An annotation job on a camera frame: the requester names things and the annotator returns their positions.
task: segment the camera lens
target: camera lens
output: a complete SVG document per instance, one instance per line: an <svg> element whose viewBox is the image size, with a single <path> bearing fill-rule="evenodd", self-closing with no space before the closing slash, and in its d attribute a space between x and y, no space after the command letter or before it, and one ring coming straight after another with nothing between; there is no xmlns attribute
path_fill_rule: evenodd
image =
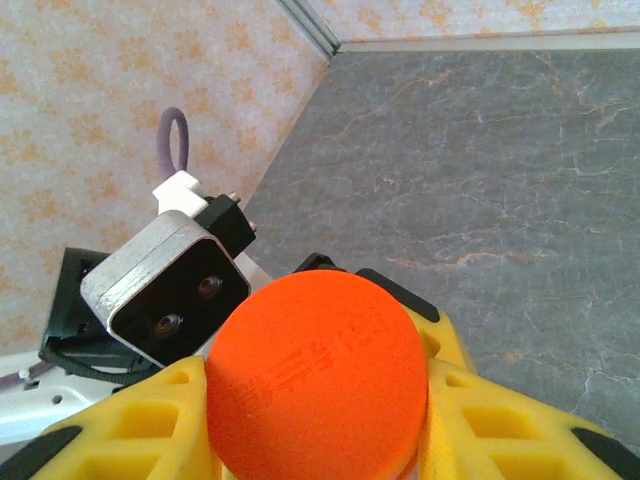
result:
<svg viewBox="0 0 640 480"><path fill-rule="evenodd" d="M198 285L198 295L202 300L210 300L215 297L222 288L222 279L211 275Z"/></svg>
<svg viewBox="0 0 640 480"><path fill-rule="evenodd" d="M175 313L165 315L156 324L156 337L160 339L170 337L180 329L180 325L182 325L182 317L180 315Z"/></svg>

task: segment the floral patterned wallpaper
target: floral patterned wallpaper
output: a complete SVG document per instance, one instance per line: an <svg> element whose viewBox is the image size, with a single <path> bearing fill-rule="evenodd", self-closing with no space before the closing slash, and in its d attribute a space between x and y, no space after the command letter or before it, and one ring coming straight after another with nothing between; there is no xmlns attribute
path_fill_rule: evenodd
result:
<svg viewBox="0 0 640 480"><path fill-rule="evenodd" d="M66 245L153 218L166 107L190 172L246 201L327 63L275 0L7 0L0 45L0 354L39 345Z"/></svg>
<svg viewBox="0 0 640 480"><path fill-rule="evenodd" d="M342 42L640 29L628 0L308 0Z"/></svg>

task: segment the gray marble surface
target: gray marble surface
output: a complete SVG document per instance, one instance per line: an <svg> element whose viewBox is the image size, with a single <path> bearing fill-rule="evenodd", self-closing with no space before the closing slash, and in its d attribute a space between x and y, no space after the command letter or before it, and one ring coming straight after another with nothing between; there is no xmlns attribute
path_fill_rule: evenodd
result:
<svg viewBox="0 0 640 480"><path fill-rule="evenodd" d="M640 56L343 54L247 207L445 310L483 376L640 453Z"/></svg>

